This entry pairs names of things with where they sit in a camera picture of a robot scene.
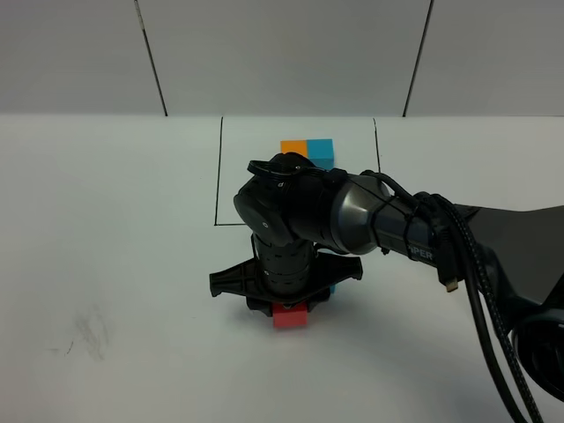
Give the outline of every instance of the red block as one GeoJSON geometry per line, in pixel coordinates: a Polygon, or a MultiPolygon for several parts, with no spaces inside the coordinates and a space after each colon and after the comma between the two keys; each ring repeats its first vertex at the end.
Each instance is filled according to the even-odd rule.
{"type": "Polygon", "coordinates": [[[304,326],[308,324],[308,306],[305,302],[292,308],[284,308],[282,304],[272,304],[272,320],[277,329],[304,326]]]}

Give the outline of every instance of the cyan block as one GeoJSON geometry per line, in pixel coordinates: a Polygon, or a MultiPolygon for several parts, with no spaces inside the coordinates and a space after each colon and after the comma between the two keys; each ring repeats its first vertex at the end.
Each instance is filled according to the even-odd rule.
{"type": "Polygon", "coordinates": [[[310,160],[325,159],[334,160],[332,139],[309,139],[308,158],[310,160]]]}
{"type": "Polygon", "coordinates": [[[331,170],[335,167],[333,159],[311,159],[309,158],[316,167],[320,167],[321,169],[331,170]]]}

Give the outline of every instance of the orange block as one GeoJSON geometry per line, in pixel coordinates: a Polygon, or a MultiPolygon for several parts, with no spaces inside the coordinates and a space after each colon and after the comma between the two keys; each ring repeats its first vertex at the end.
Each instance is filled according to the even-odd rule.
{"type": "Polygon", "coordinates": [[[297,141],[280,141],[280,152],[297,152],[307,158],[308,142],[305,139],[297,141]]]}

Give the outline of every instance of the white table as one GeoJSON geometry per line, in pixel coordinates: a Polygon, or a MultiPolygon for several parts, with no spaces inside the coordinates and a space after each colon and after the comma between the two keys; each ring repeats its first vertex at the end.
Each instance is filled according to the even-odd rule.
{"type": "MultiPolygon", "coordinates": [[[[464,172],[442,185],[442,160],[422,148],[461,159],[456,140],[413,122],[376,120],[382,170],[463,201],[464,172]],[[421,166],[402,167],[406,151],[421,166]]],[[[339,286],[303,330],[210,296],[208,274],[251,254],[245,226],[213,225],[219,118],[6,115],[0,140],[2,422],[509,422],[464,288],[446,294],[433,269],[367,256],[363,280],[339,286]]],[[[542,152],[561,157],[556,141],[542,152]]],[[[483,197],[464,185],[469,202],[493,205],[481,185],[483,197]]],[[[545,421],[561,421],[564,405],[533,390],[545,421]]]]}

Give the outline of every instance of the robotic arm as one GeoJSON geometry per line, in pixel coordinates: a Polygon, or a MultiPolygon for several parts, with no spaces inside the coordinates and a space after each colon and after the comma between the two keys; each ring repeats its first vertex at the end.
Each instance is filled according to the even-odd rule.
{"type": "Polygon", "coordinates": [[[495,360],[479,292],[532,420],[542,421],[516,356],[564,401],[564,207],[453,205],[437,195],[412,196],[385,174],[326,172],[296,153],[251,161],[249,171],[254,176],[234,203],[253,231],[254,257],[212,274],[213,296],[245,296],[249,308],[266,315],[272,303],[305,302],[309,311],[330,298],[331,286],[362,277],[360,259],[345,254],[396,251],[435,267],[449,292],[465,280],[486,364],[514,421],[525,419],[495,360]]]}

